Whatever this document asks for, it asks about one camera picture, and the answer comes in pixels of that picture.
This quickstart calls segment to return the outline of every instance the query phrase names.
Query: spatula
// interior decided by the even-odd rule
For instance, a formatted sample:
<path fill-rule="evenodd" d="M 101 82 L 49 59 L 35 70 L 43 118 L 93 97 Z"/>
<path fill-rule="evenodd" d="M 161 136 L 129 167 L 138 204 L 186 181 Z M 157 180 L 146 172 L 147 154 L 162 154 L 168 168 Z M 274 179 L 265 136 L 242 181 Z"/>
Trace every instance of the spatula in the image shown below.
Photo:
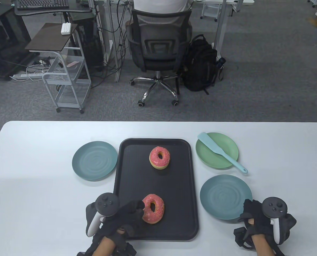
<path fill-rule="evenodd" d="M 222 155 L 223 157 L 225 157 L 228 161 L 230 161 L 235 167 L 237 167 L 242 173 L 247 174 L 249 171 L 242 166 L 240 163 L 238 163 L 237 161 L 235 161 L 232 157 L 230 157 L 229 155 L 227 155 L 223 149 L 221 147 L 218 146 L 218 144 L 216 144 L 216 142 L 214 140 L 211 139 L 211 137 L 208 136 L 207 133 L 200 133 L 198 135 L 198 139 L 206 145 L 206 147 L 208 147 L 210 150 L 212 150 L 214 153 L 218 154 L 218 155 Z"/>

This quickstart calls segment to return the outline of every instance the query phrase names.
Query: chair base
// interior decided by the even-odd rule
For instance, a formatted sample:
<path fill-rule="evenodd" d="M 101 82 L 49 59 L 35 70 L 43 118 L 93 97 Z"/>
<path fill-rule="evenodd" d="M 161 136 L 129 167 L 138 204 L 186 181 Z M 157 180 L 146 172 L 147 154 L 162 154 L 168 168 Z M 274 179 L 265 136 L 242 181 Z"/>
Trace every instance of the chair base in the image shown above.
<path fill-rule="evenodd" d="M 176 106 L 179 104 L 179 99 L 178 99 L 178 93 L 171 88 L 168 84 L 166 84 L 164 82 L 164 80 L 168 80 L 168 79 L 173 79 L 173 78 L 178 78 L 178 75 L 168 75 L 165 77 L 161 76 L 161 72 L 160 71 L 156 71 L 155 77 L 154 78 L 145 78 L 145 77 L 135 77 L 132 80 L 130 80 L 130 85 L 134 85 L 135 84 L 135 80 L 143 80 L 143 81 L 152 81 L 153 84 L 148 88 L 148 90 L 145 91 L 145 93 L 142 96 L 142 100 L 138 101 L 138 106 L 144 106 L 145 105 L 145 101 L 147 100 L 147 97 L 149 96 L 149 94 L 151 93 L 151 91 L 156 87 L 156 85 L 160 84 L 162 85 L 166 90 L 168 90 L 174 97 L 174 100 L 172 101 L 172 105 Z"/>

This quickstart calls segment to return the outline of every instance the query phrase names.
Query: backpack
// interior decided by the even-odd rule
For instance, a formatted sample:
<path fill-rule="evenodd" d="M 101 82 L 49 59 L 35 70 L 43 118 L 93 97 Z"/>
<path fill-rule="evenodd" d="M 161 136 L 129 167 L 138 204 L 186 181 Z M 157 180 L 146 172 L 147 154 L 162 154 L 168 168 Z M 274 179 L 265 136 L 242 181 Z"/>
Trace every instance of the backpack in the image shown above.
<path fill-rule="evenodd" d="M 179 75 L 185 87 L 191 91 L 206 91 L 210 85 L 214 85 L 217 74 L 222 72 L 224 58 L 217 61 L 217 50 L 206 41 L 204 35 L 197 35 L 189 44 L 189 48 L 179 70 Z"/>

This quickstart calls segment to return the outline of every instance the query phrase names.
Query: black tray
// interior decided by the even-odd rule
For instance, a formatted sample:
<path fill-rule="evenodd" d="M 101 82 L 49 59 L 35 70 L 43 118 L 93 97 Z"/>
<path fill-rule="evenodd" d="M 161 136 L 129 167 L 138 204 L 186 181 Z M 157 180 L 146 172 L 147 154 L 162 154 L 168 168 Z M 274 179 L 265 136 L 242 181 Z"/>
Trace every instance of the black tray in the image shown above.
<path fill-rule="evenodd" d="M 157 170 L 149 162 L 156 146 L 170 152 L 166 169 Z M 181 139 L 126 139 L 119 147 L 115 186 L 120 205 L 156 194 L 165 204 L 163 218 L 144 224 L 133 240 L 185 241 L 199 230 L 195 195 L 192 150 Z"/>

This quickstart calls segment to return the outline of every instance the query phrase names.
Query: donut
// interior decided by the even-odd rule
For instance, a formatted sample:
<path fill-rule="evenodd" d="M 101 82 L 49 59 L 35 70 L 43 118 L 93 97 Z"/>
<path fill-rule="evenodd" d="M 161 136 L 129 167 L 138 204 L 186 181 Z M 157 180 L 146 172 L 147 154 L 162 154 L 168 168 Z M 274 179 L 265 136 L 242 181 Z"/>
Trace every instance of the donut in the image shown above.
<path fill-rule="evenodd" d="M 150 152 L 149 161 L 154 168 L 158 170 L 163 170 L 169 164 L 170 153 L 167 149 L 163 147 L 155 147 Z"/>
<path fill-rule="evenodd" d="M 144 199 L 144 215 L 142 219 L 149 224 L 155 224 L 159 222 L 164 213 L 164 202 L 161 197 L 155 194 L 149 194 Z M 152 211 L 150 208 L 151 204 L 155 205 L 155 211 Z"/>

